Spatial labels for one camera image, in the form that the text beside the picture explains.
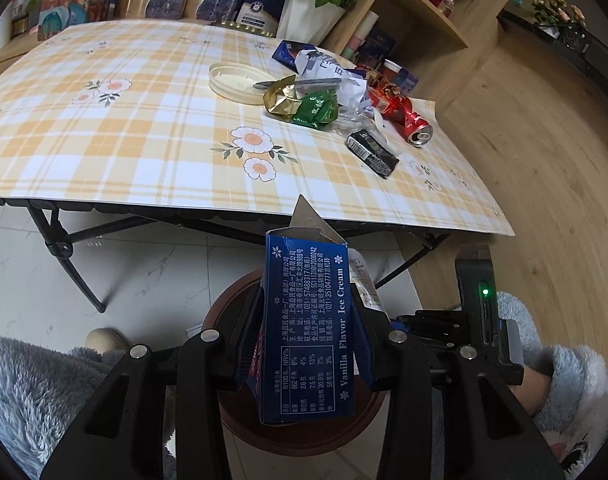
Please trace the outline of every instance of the checkered tablecloth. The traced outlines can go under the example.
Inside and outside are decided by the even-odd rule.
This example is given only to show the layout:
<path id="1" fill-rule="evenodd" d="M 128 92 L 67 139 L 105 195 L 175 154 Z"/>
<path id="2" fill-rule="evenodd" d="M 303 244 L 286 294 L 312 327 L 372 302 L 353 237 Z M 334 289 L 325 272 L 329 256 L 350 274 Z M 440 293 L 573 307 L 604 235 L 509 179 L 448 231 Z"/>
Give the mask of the checkered tablecloth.
<path id="1" fill-rule="evenodd" d="M 512 235 L 440 130 L 383 180 L 337 134 L 272 118 L 208 86 L 209 66 L 275 78 L 278 40 L 156 20 L 71 27 L 0 76 L 0 197 L 290 214 L 300 194 L 325 218 Z"/>

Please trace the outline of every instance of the silver screw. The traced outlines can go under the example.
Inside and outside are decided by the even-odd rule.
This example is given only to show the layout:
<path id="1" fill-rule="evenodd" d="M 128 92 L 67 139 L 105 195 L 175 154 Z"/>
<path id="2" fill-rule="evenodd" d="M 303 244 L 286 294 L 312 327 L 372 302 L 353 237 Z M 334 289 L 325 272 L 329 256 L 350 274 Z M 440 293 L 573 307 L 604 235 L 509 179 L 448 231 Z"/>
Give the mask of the silver screw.
<path id="1" fill-rule="evenodd" d="M 401 344 L 406 341 L 406 339 L 406 332 L 404 332 L 403 330 L 391 330 L 388 333 L 388 340 L 392 343 Z"/>
<path id="2" fill-rule="evenodd" d="M 146 355 L 146 352 L 148 352 L 148 348 L 146 348 L 144 345 L 135 345 L 133 348 L 130 349 L 130 356 L 133 359 L 139 359 L 141 357 L 144 357 Z"/>
<path id="3" fill-rule="evenodd" d="M 466 345 L 460 348 L 460 355 L 465 359 L 475 359 L 478 356 L 478 351 L 472 346 Z"/>
<path id="4" fill-rule="evenodd" d="M 220 333 L 217 330 L 209 328 L 200 334 L 200 339 L 205 343 L 212 343 L 220 338 Z"/>

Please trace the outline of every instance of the cream colored lid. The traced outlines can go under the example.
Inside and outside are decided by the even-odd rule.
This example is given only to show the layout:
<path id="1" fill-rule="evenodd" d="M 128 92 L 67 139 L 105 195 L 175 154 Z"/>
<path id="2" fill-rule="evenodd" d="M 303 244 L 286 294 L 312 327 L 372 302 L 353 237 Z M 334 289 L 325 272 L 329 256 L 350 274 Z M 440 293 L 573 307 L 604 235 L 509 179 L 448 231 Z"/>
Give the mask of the cream colored lid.
<path id="1" fill-rule="evenodd" d="M 269 73 L 240 63 L 216 63 L 209 67 L 209 87 L 223 98 L 245 105 L 264 104 L 264 90 L 253 88 L 261 81 L 274 81 Z"/>

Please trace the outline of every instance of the gold foil wrapper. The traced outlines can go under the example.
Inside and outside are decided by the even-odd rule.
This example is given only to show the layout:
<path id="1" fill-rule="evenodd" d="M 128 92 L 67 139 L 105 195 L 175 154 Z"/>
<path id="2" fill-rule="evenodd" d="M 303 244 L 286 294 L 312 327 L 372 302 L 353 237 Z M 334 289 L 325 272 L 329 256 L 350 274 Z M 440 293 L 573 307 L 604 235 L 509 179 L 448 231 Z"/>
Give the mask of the gold foil wrapper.
<path id="1" fill-rule="evenodd" d="M 281 116 L 286 120 L 295 115 L 302 101 L 298 99 L 294 83 L 295 76 L 291 75 L 280 79 L 266 91 L 264 106 L 269 113 Z"/>

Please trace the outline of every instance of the box with chinese text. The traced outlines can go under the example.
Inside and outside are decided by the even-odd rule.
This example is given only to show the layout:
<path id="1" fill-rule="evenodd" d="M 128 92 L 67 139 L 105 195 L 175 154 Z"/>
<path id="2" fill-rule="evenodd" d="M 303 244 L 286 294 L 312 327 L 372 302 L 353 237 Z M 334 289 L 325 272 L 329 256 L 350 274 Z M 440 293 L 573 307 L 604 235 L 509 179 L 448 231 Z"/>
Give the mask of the box with chinese text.
<path id="1" fill-rule="evenodd" d="M 353 415 L 346 243 L 300 197 L 266 235 L 264 322 L 248 385 L 263 424 Z"/>

